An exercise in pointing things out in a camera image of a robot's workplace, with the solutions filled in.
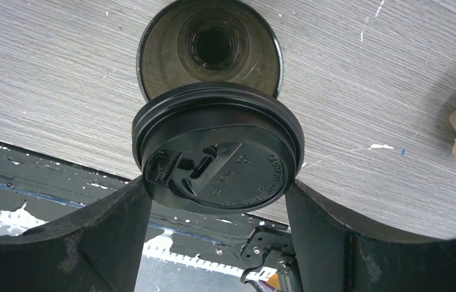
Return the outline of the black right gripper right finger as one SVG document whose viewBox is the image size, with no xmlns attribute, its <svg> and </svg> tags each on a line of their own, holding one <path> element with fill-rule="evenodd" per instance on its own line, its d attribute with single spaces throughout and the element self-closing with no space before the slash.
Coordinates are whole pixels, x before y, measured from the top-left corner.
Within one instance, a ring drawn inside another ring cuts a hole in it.
<svg viewBox="0 0 456 292">
<path fill-rule="evenodd" d="M 456 238 L 383 224 L 301 181 L 285 197 L 304 291 L 456 291 Z"/>
</svg>

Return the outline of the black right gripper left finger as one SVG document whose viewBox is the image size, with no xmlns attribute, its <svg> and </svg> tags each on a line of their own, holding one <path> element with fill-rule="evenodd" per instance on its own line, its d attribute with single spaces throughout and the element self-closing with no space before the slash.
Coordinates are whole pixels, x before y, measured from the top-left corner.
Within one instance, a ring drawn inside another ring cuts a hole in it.
<svg viewBox="0 0 456 292">
<path fill-rule="evenodd" d="M 136 178 L 57 220 L 0 236 L 0 291 L 133 291 L 151 208 Z"/>
</svg>

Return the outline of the single black cup lid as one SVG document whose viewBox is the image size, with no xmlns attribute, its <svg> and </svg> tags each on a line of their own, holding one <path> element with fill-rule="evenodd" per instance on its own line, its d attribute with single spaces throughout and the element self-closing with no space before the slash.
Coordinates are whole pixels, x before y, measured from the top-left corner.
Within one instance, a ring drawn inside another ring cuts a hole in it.
<svg viewBox="0 0 456 292">
<path fill-rule="evenodd" d="M 241 214 L 268 206 L 293 184 L 304 132 L 283 103 L 254 88 L 201 82 L 147 102 L 132 122 L 144 187 L 162 206 Z"/>
</svg>

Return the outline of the single black coffee cup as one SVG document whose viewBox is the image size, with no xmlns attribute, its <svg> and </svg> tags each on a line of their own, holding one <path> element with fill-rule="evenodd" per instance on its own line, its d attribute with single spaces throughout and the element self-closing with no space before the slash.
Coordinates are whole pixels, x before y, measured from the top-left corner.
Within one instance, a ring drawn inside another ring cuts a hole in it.
<svg viewBox="0 0 456 292">
<path fill-rule="evenodd" d="M 174 1 L 148 23 L 136 54 L 146 101 L 180 86 L 231 82 L 277 97 L 284 61 L 271 25 L 242 1 Z"/>
</svg>

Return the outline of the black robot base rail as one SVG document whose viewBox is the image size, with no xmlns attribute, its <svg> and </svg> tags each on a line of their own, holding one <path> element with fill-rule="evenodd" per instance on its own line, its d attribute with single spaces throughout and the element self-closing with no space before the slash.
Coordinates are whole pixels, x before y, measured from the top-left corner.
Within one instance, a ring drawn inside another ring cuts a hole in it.
<svg viewBox="0 0 456 292">
<path fill-rule="evenodd" d="M 131 182 L 0 142 L 0 236 L 17 236 Z M 133 291 L 270 291 L 294 261 L 282 224 L 254 215 L 201 215 L 152 202 Z"/>
</svg>

